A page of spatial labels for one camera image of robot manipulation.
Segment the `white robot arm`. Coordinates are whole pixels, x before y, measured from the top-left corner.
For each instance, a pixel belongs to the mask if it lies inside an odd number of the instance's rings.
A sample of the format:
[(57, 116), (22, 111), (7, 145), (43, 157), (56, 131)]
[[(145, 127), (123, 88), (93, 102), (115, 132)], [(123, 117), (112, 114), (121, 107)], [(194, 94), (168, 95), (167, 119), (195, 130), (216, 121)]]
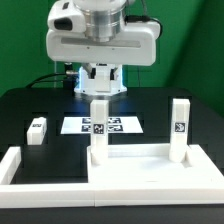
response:
[(46, 48), (58, 62), (81, 64), (75, 94), (108, 97), (127, 90), (124, 65), (156, 61), (161, 23), (147, 15), (128, 15), (135, 0), (57, 0), (48, 15)]

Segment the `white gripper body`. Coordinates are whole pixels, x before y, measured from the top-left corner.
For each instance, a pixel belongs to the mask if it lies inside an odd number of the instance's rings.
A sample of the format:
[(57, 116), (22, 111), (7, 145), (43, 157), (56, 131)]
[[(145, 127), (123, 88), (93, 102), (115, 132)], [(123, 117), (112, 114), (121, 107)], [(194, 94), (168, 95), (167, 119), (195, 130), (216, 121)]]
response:
[(128, 23), (112, 40), (96, 42), (82, 33), (49, 30), (47, 54), (53, 61), (151, 66), (160, 31), (155, 21)]

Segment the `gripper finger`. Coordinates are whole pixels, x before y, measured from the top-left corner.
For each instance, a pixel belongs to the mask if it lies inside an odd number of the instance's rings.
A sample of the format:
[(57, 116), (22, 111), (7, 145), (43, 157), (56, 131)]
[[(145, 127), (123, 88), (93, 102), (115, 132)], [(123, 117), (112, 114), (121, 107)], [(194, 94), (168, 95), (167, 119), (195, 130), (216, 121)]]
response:
[(110, 70), (110, 79), (111, 80), (117, 80), (119, 77), (119, 72), (120, 72), (120, 67), (119, 66), (115, 66), (114, 68), (112, 68)]
[(92, 68), (90, 63), (83, 63), (82, 67), (87, 72), (89, 79), (93, 79), (95, 77), (94, 69)]

